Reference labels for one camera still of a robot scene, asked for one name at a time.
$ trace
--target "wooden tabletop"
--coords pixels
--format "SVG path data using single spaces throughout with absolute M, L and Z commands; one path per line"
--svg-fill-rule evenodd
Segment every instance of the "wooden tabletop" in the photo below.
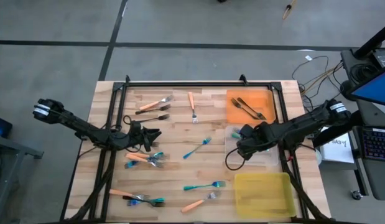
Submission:
M 289 119 L 304 114 L 297 82 L 280 82 Z M 97 83 L 88 118 L 88 122 L 97 127 L 101 127 L 106 122 L 112 85 L 113 82 Z M 116 156 L 112 189 L 146 194 L 153 198 L 164 197 L 166 207 L 153 208 L 146 204 L 128 207 L 126 201 L 120 196 L 111 195 L 107 222 L 285 222 L 288 220 L 288 218 L 246 220 L 240 218 L 236 213 L 233 190 L 235 174 L 282 172 L 282 169 L 279 163 L 269 167 L 244 166 L 238 171 L 230 171 L 225 167 L 225 128 L 229 125 L 226 122 L 225 98 L 226 91 L 232 88 L 245 90 L 261 87 L 128 88 L 123 114 L 128 114 L 136 120 L 156 118 L 158 114 L 170 114 L 170 118 L 167 120 L 144 123 L 147 128 L 160 128 L 162 134 L 156 140 L 159 142 L 159 146 L 153 150 L 155 152 L 163 151 L 169 159 L 163 169 L 152 167 L 149 164 L 139 164 L 132 169 L 125 169 L 124 164 L 128 161 L 124 157 L 126 151 L 119 151 Z M 189 91 L 194 95 L 198 124 L 192 124 L 192 113 L 188 101 Z M 171 101 L 171 108 L 167 111 L 134 115 L 138 107 L 171 94 L 174 95 L 174 100 Z M 276 96 L 275 99 L 277 111 L 280 113 L 278 97 Z M 127 132 L 128 126 L 126 124 L 122 124 L 122 126 L 123 131 Z M 201 144 L 207 136 L 212 137 L 209 145 L 186 160 L 182 158 L 184 154 Z M 86 141 L 82 144 L 81 153 L 91 148 L 92 143 Z M 74 215 L 93 190 L 99 154 L 100 150 L 97 149 L 78 160 L 65 218 Z M 301 147 L 297 150 L 297 159 L 304 190 L 322 213 L 330 217 L 315 153 L 311 149 Z M 212 191 L 212 189 L 200 189 L 184 192 L 183 186 L 208 184 L 215 180 L 225 180 L 227 183 L 226 187 L 221 188 L 220 198 L 205 202 L 189 213 L 180 212 L 184 206 L 203 199 L 207 193 Z M 301 217 L 295 192 L 294 198 L 297 216 Z M 101 204 L 99 203 L 97 207 L 98 213 L 100 213 Z

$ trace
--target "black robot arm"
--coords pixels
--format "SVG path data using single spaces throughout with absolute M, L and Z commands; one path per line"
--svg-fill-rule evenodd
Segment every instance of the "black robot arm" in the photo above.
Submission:
M 61 102 L 55 100 L 38 100 L 33 111 L 34 118 L 48 124 L 60 123 L 74 131 L 75 136 L 80 139 L 89 138 L 95 146 L 114 147 L 117 150 L 144 145 L 147 152 L 155 139 L 161 134 L 159 129 L 142 128 L 138 121 L 130 122 L 129 132 L 121 132 L 121 127 L 114 129 L 97 128 L 96 126 L 78 118 L 64 109 Z
M 304 138 L 324 126 L 338 126 L 348 122 L 351 113 L 343 103 L 330 100 L 313 111 L 282 124 L 265 122 L 255 128 L 245 124 L 237 142 L 238 154 L 249 160 L 253 153 L 267 150 L 278 143 L 288 150 L 297 149 Z

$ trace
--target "orange plate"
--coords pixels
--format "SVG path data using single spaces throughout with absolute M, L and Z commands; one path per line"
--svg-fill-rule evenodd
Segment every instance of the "orange plate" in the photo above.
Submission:
M 232 98 L 234 98 L 250 114 L 257 117 L 257 114 L 255 114 L 253 111 L 251 111 L 251 109 L 238 101 L 238 97 L 242 98 L 242 100 L 245 101 L 245 103 L 247 103 L 256 112 L 262 113 L 262 115 L 266 117 L 266 120 L 252 119 L 252 117 L 250 117 L 247 112 L 235 107 L 235 105 L 231 102 Z M 271 124 L 275 121 L 276 116 L 274 109 L 274 99 L 270 90 L 227 90 L 226 100 L 227 122 L 229 123 L 260 124 L 265 121 Z

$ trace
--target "gray concrete floor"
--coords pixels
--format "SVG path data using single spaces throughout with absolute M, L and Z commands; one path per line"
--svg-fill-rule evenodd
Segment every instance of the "gray concrete floor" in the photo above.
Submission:
M 109 41 L 121 0 L 0 0 L 0 40 Z M 359 46 L 385 25 L 385 0 L 300 0 L 286 21 L 289 1 L 129 0 L 118 42 Z M 22 223 L 59 219 L 80 141 L 60 125 L 33 119 L 39 98 L 62 101 L 86 119 L 106 47 L 0 45 L 0 117 L 14 124 L 11 139 L 45 151 L 41 161 L 27 158 L 5 220 Z M 106 79 L 123 80 L 289 80 L 305 56 L 339 52 L 290 50 L 209 50 L 115 48 Z M 321 74 L 326 60 L 296 73 L 301 83 Z M 344 70 L 337 79 L 346 80 Z M 315 105 L 338 93 L 326 81 Z M 354 102 L 343 101 L 351 111 Z M 372 196 L 354 201 L 351 170 L 321 166 L 332 217 L 341 221 L 385 223 L 385 202 Z

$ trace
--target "keyboard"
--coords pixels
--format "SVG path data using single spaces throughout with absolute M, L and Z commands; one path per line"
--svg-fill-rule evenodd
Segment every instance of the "keyboard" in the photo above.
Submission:
M 385 129 L 362 130 L 365 157 L 385 160 Z

